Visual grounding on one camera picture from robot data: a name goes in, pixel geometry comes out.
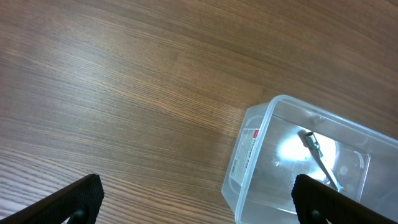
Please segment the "silver combination wrench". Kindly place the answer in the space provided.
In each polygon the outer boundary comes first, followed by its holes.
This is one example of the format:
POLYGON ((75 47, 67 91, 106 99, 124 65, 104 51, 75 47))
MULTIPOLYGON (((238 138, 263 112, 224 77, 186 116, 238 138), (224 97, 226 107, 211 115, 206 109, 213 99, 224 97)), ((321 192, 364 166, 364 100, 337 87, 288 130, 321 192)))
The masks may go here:
POLYGON ((333 173, 333 170, 328 167, 327 159, 321 152, 320 144, 317 141, 313 132, 307 132, 304 134, 304 140, 307 143, 308 148, 313 151, 318 159, 318 165, 321 170, 325 173, 326 177, 330 181, 331 184, 335 187, 335 190, 339 193, 342 193, 345 189, 339 183, 336 175, 333 173))

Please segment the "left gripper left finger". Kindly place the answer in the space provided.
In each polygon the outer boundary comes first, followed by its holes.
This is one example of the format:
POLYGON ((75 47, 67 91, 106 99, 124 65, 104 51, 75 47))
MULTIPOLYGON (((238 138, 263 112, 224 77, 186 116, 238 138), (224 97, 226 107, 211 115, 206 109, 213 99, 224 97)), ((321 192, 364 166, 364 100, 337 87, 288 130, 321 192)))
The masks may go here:
POLYGON ((62 188, 25 209, 1 220, 2 224, 96 223, 104 190, 98 174, 62 188))

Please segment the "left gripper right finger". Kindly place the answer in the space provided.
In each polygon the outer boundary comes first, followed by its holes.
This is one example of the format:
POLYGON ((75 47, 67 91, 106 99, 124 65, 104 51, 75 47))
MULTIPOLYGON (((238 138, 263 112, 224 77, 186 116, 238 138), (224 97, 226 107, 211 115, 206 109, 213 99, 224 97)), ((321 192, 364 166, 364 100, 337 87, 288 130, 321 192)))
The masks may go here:
POLYGON ((291 196, 301 224, 394 223, 305 174, 296 176, 291 196))

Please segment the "clear plastic container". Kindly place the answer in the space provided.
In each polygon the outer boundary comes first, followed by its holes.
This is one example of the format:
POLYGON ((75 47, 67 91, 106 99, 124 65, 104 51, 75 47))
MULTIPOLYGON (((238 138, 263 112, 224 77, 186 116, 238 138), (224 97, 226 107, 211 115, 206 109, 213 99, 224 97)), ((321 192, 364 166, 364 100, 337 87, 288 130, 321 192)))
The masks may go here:
POLYGON ((288 95, 250 107, 221 192, 236 223, 297 223, 291 197, 305 174, 334 187, 304 134, 313 132, 343 195, 397 220, 397 140, 288 95))

